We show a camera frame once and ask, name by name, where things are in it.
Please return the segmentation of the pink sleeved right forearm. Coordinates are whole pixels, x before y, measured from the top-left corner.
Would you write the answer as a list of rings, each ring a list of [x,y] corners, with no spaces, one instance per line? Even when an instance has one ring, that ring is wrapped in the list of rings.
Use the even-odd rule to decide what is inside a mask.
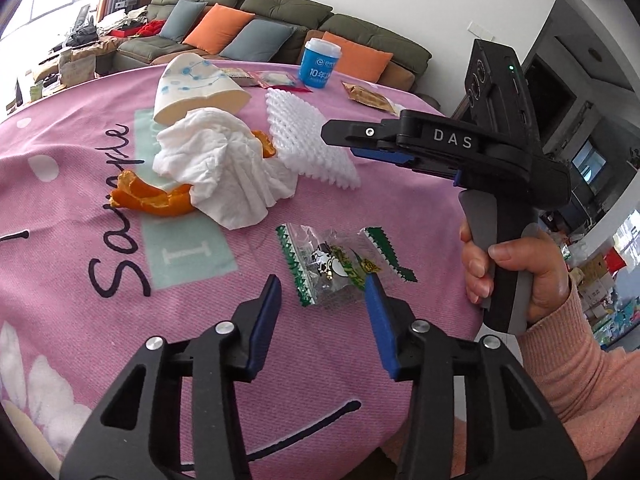
[[[639,352],[600,348],[577,292],[518,336],[523,367],[547,399],[585,464],[597,478],[623,454],[639,473]]]

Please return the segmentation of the right hand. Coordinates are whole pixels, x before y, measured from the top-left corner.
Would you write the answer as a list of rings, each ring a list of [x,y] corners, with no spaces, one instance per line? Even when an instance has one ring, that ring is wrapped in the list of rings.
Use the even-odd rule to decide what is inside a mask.
[[[564,304],[572,285],[566,264],[552,238],[537,230],[533,237],[492,245],[484,252],[473,242],[469,223],[460,226],[461,261],[464,267],[465,293],[477,306],[494,290],[489,275],[491,263],[509,271],[527,271],[533,275],[532,294],[527,309],[527,322],[535,324]]]

